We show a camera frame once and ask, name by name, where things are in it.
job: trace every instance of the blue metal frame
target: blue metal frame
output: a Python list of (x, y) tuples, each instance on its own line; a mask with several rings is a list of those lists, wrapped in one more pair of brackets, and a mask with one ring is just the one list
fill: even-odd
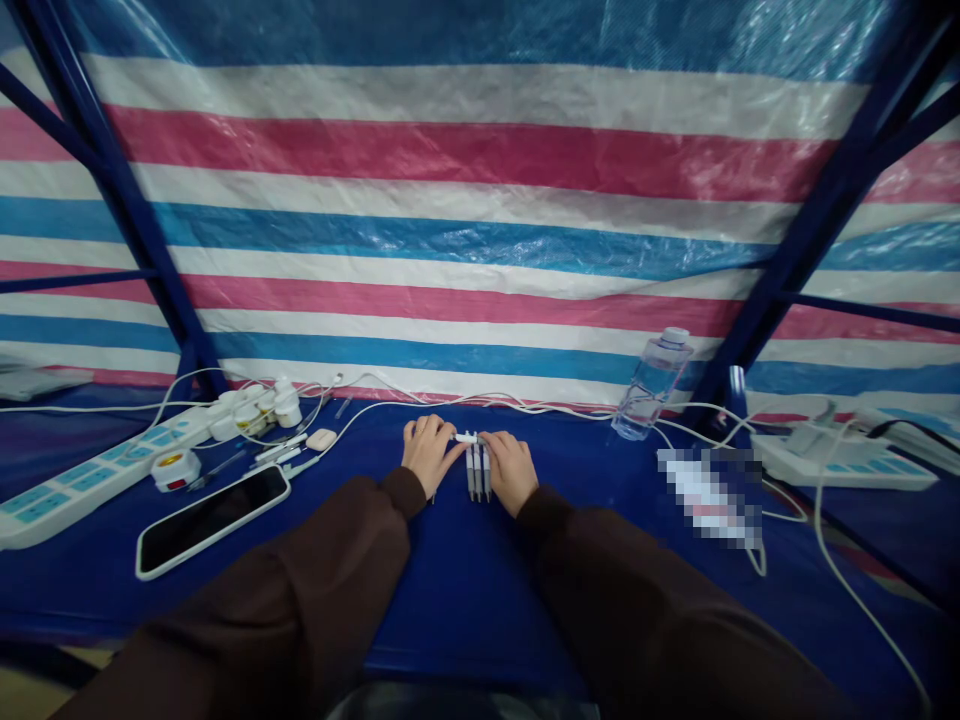
[[(880, 173), (960, 114), (960, 86), (918, 112), (960, 48), (958, 10), (932, 4), (925, 10), (892, 46), (877, 83), (707, 366), (694, 402), (722, 400), (727, 369), (749, 370), (793, 304), (960, 332), (956, 318), (801, 294)], [(697, 425), (706, 414), (689, 408), (684, 416)]]
[[(210, 336), (203, 329), (167, 249), (150, 204), (143, 197), (86, 68), (51, 0), (7, 0), (64, 120), (0, 66), (0, 92), (86, 166), (97, 182), (140, 271), (39, 278), (0, 283), (0, 293), (55, 287), (145, 280), (180, 346), (181, 374), (219, 369)], [(222, 371), (201, 373), (197, 381), (214, 396), (227, 389)], [(192, 383), (181, 383), (173, 399), (183, 399)]]

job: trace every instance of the blue stripe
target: blue stripe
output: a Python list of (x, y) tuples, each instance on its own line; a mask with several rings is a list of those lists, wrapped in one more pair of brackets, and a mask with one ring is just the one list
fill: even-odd
[(820, 270), (960, 271), (960, 224), (911, 223), (830, 248)]
[(0, 196), (0, 235), (124, 242), (102, 200)]
[(668, 281), (755, 265), (772, 245), (454, 220), (154, 204), (173, 245), (443, 260)]
[(193, 65), (570, 63), (856, 82), (914, 16), (909, 0), (65, 4), (89, 52)]
[(758, 362), (747, 375), (747, 388), (782, 395), (857, 396), (879, 390), (960, 395), (960, 364), (876, 370), (815, 363)]
[[(171, 245), (445, 260), (666, 281), (761, 265), (774, 247), (546, 225), (154, 203)], [(0, 197), (0, 235), (122, 243), (99, 200)], [(960, 224), (912, 223), (834, 245), (839, 271), (960, 272)]]
[(629, 355), (585, 350), (271, 333), (214, 333), (212, 337), (221, 358), (296, 360), (610, 383), (629, 382), (637, 365), (637, 359)]
[(180, 352), (167, 327), (113, 320), (0, 315), (0, 340)]

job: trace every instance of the plastic water bottle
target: plastic water bottle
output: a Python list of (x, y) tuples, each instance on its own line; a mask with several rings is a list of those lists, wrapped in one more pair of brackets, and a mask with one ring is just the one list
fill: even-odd
[(667, 328), (647, 343), (613, 418), (613, 427), (622, 437), (643, 440), (649, 434), (693, 355), (693, 348), (685, 344), (688, 337), (690, 333), (683, 328)]

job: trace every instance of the striped tarp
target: striped tarp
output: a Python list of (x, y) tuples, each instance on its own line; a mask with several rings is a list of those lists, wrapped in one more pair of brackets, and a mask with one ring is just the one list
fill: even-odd
[[(226, 367), (615, 403), (668, 325), (697, 348), (675, 399), (689, 396), (909, 5), (64, 8)], [(83, 168), (3, 102), (2, 275), (131, 267)], [(883, 175), (808, 292), (960, 312), (958, 128)], [(8, 354), (103, 381), (176, 367), (142, 284), (4, 296), (0, 313)], [(948, 410), (958, 342), (796, 308), (748, 383), (761, 403), (866, 393)]]

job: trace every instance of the hand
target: hand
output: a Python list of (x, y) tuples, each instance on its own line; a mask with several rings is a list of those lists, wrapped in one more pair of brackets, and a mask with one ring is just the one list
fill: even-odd
[(490, 451), (490, 486), (514, 518), (540, 487), (530, 447), (508, 432), (480, 433)]
[(447, 470), (467, 449), (466, 443), (460, 443), (444, 455), (447, 443), (456, 434), (457, 429), (437, 415), (411, 420), (403, 428), (403, 460), (400, 464), (417, 476), (427, 500), (436, 494)]

